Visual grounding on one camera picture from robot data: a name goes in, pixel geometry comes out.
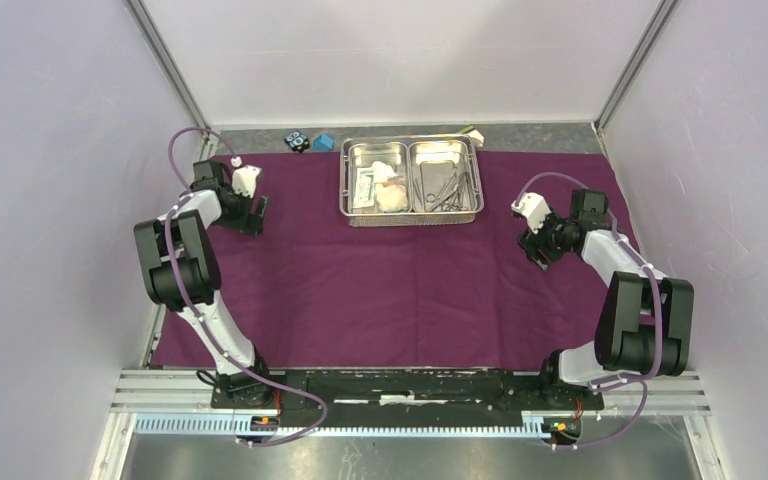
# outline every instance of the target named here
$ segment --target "blue cube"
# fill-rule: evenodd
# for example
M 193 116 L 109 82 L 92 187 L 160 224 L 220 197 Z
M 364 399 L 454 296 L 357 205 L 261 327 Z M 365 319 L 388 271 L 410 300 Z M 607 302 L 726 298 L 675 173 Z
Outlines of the blue cube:
M 333 149 L 334 149 L 334 139 L 332 139 L 328 135 L 325 135 L 323 133 L 313 139 L 313 145 L 311 146 L 311 150 L 313 150 L 314 152 L 330 152 Z

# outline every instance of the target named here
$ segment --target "maroon cloth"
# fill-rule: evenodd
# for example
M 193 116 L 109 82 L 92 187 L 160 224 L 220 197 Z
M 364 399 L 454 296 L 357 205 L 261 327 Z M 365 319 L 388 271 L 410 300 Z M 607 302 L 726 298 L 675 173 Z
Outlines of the maroon cloth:
M 209 230 L 222 296 L 274 367 L 490 366 L 536 370 L 558 348 L 593 339 L 606 288 L 574 254 L 547 271 L 517 246 L 510 205 L 547 170 L 604 190 L 621 228 L 628 211 L 602 155 L 480 152 L 485 207 L 474 223 L 352 228 L 338 209 L 335 153 L 248 155 L 263 168 L 264 233 Z M 532 190 L 567 215 L 565 180 Z M 207 367 L 195 332 L 168 315 L 154 365 Z

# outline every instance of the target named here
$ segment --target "metal tray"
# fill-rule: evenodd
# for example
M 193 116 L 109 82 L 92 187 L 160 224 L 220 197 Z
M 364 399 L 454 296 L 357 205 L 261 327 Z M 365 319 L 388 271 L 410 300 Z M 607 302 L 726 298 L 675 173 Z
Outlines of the metal tray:
M 340 211 L 353 227 L 469 223 L 484 208 L 475 147 L 466 135 L 349 139 L 341 153 Z M 376 160 L 406 175 L 409 211 L 352 208 L 357 169 Z

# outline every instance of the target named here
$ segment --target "perforated metal basket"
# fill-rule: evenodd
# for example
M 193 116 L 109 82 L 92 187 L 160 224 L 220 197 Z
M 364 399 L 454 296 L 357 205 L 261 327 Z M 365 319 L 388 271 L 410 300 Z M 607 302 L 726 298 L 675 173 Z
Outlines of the perforated metal basket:
M 341 148 L 340 211 L 353 227 L 397 227 L 410 225 L 452 225 L 470 223 L 484 208 L 484 194 L 472 139 L 466 135 L 412 135 L 398 137 L 366 137 L 348 139 Z M 409 210 L 381 212 L 377 205 L 353 208 L 354 182 L 358 168 L 374 161 L 391 166 L 407 178 Z M 429 183 L 444 182 L 446 174 L 431 170 L 451 171 L 452 178 L 463 176 L 464 185 L 459 211 L 425 211 Z

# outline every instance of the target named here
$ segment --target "white wall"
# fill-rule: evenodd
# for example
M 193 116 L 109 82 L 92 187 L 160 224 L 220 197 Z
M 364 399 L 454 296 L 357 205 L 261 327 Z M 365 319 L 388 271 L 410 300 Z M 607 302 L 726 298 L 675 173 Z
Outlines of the white wall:
M 214 124 L 592 120 L 657 0 L 146 0 Z
M 148 328 L 131 229 L 188 124 L 123 2 L 0 2 L 0 479 L 87 478 Z
M 679 2 L 607 147 L 644 250 L 696 288 L 732 473 L 768 478 L 768 2 Z

